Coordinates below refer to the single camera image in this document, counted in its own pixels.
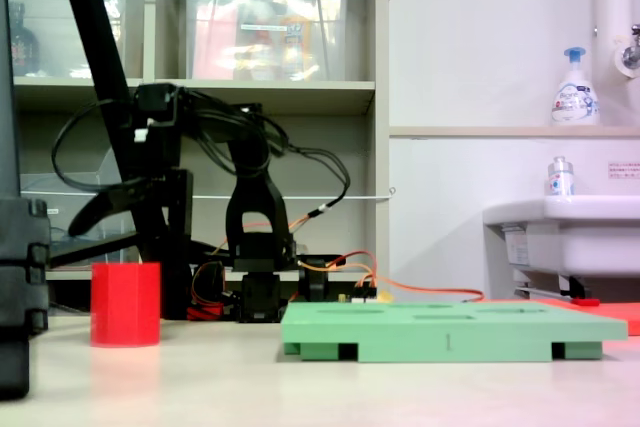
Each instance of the pump bottle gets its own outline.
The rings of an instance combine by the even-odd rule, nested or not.
[[[551,109],[552,125],[599,125],[600,107],[593,85],[580,68],[580,57],[586,51],[572,47],[564,51],[570,70],[560,84]]]

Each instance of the white table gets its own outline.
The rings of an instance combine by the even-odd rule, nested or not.
[[[301,363],[277,325],[171,322],[142,349],[90,348],[88,327],[51,319],[31,394],[0,404],[0,426],[640,425],[640,338],[597,362]]]

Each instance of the clear plastic bin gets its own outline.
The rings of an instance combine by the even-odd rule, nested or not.
[[[141,77],[144,0],[104,1],[125,74]],[[69,0],[9,0],[9,11],[14,75],[91,78]]]
[[[345,80],[346,0],[187,0],[187,78]]]
[[[98,172],[68,174],[70,177],[85,183],[112,184],[120,182],[113,151],[109,150]],[[128,212],[104,219],[84,235],[70,237],[69,224],[92,198],[93,194],[78,191],[64,184],[56,174],[22,174],[20,176],[23,197],[41,199],[47,203],[51,222],[52,253],[71,246],[81,247],[83,244],[106,239],[113,235],[133,232],[133,218]],[[95,257],[74,264],[75,267],[89,266],[93,262],[126,262],[136,261],[135,249],[124,249],[119,252]]]

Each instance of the green tray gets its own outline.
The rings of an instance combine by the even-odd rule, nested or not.
[[[285,354],[360,362],[601,359],[627,324],[542,303],[304,303],[282,319]]]

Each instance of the red cup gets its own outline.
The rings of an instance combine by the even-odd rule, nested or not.
[[[91,345],[160,342],[160,264],[93,264]]]

